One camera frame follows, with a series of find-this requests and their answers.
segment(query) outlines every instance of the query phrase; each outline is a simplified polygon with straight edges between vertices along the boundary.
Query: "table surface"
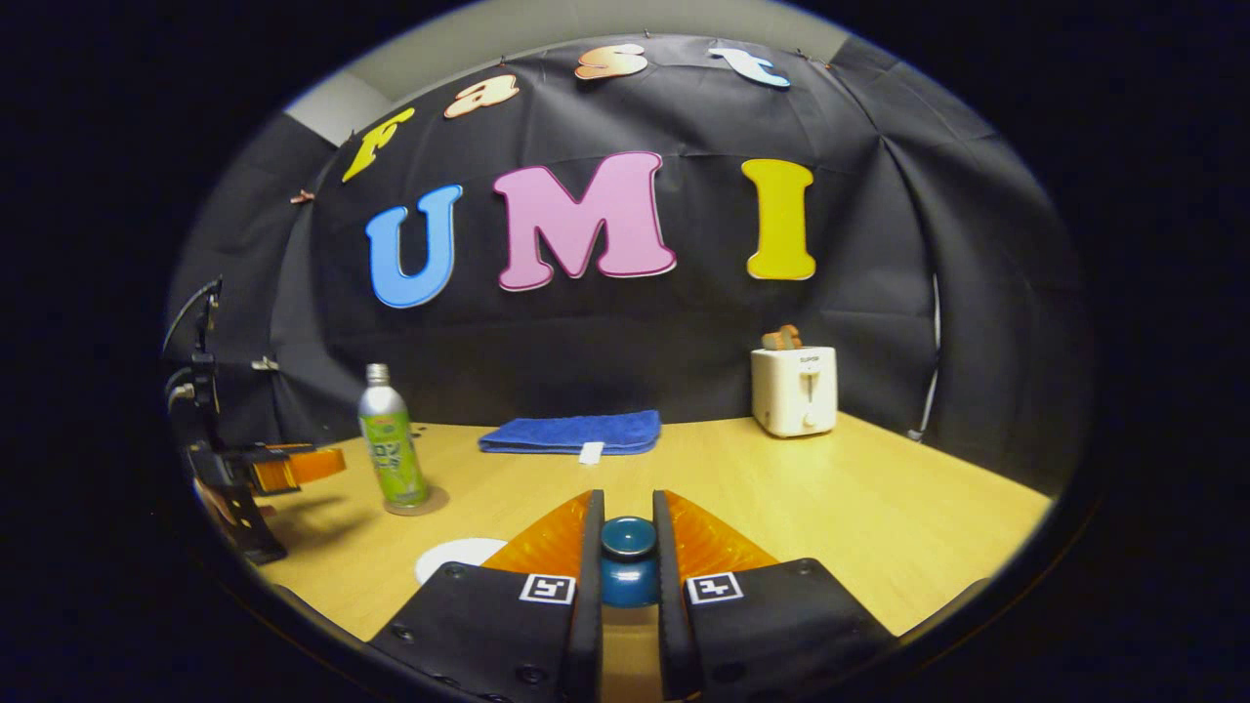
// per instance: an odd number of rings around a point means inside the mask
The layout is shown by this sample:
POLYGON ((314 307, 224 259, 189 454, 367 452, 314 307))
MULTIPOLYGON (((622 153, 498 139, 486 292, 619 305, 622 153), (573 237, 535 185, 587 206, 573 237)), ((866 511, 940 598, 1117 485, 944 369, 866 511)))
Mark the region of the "table surface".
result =
MULTIPOLYGON (((416 592, 414 565, 466 537, 510 539, 560 503, 604 490, 605 515, 650 519, 670 489, 781 562, 819 559, 892 633, 994 574, 1050 499, 968 462, 839 413, 822 435, 778 439, 754 419, 666 424, 656 447, 582 465, 572 454, 488 454, 494 428, 412 424, 430 512, 386 513, 365 443, 335 444, 348 469, 259 499, 290 554, 260 567, 359 637, 416 592)), ((604 608, 602 700, 660 700, 656 608, 604 608)))

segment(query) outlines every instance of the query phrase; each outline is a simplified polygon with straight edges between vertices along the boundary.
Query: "white toaster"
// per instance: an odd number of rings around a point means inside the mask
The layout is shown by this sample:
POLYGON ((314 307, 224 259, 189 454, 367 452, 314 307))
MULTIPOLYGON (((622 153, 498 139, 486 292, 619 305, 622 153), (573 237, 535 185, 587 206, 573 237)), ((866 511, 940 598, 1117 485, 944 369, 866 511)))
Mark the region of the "white toaster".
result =
POLYGON ((838 424, 832 346, 751 352, 751 413, 778 437, 819 434, 838 424))

